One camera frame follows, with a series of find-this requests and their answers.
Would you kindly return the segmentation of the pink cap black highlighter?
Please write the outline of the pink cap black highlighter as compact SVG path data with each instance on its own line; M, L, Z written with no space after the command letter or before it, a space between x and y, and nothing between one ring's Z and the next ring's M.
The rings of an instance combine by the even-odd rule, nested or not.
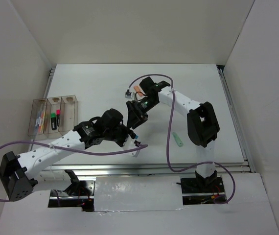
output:
M57 121L57 126L59 127L60 125L60 109L56 110L56 121Z

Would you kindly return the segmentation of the green cap black highlighter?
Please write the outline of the green cap black highlighter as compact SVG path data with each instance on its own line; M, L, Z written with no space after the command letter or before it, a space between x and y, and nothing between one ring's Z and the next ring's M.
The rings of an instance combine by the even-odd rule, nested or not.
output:
M50 123L51 123L51 129L56 130L57 129L56 113L50 114Z

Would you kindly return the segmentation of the orange pen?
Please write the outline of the orange pen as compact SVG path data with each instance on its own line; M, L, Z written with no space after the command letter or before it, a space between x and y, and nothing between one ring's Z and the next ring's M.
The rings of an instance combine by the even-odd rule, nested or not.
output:
M40 122L38 127L38 134L41 134L43 131L43 125L45 122L45 115L46 115L46 105L41 108L41 115L40 115Z

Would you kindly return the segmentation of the blue ink clear pen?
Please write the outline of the blue ink clear pen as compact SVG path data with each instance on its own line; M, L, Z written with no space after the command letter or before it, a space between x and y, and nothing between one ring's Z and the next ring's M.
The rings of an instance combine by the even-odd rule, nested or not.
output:
M38 130L40 128L40 124L41 124L41 116L42 116L42 110L39 110L37 112L37 116L36 116L36 121L35 121L35 126L34 126L34 134L36 135L38 133Z

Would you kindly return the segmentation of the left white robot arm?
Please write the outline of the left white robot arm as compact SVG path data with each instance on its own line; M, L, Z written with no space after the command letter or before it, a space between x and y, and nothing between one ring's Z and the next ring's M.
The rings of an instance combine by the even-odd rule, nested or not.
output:
M112 141L122 148L123 153L136 156L144 147L137 135L123 124L123 115L109 109L100 117L93 117L76 125L62 137L49 144L40 143L39 148L14 154L4 154L0 164L0 180L10 202L30 195L40 183L37 175L72 153L86 154L87 149Z

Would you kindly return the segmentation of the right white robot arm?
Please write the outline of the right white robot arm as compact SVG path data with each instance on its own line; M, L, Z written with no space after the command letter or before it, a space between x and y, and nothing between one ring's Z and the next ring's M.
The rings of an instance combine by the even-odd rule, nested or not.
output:
M200 103L176 91L173 81L156 83L151 77L150 74L139 77L143 99L126 103L127 128L135 129L144 124L148 120L148 111L159 103L168 105L172 113L177 112L185 117L188 137L197 152L196 186L200 191L207 192L217 177L213 147L220 127L214 108L209 102Z

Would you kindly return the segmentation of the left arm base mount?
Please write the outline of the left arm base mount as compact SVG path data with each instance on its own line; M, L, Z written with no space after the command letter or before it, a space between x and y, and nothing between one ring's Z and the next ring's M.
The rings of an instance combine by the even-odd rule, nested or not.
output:
M95 181L80 181L72 170L65 170L70 185L63 190L52 189L49 208L81 208L84 212L94 211Z

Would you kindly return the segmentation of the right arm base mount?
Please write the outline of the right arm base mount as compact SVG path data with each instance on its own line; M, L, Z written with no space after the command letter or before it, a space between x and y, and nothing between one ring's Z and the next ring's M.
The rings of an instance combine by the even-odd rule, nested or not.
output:
M181 187L183 205L225 203L227 200L222 177L218 176L208 186L201 186L196 177L181 178L176 183Z

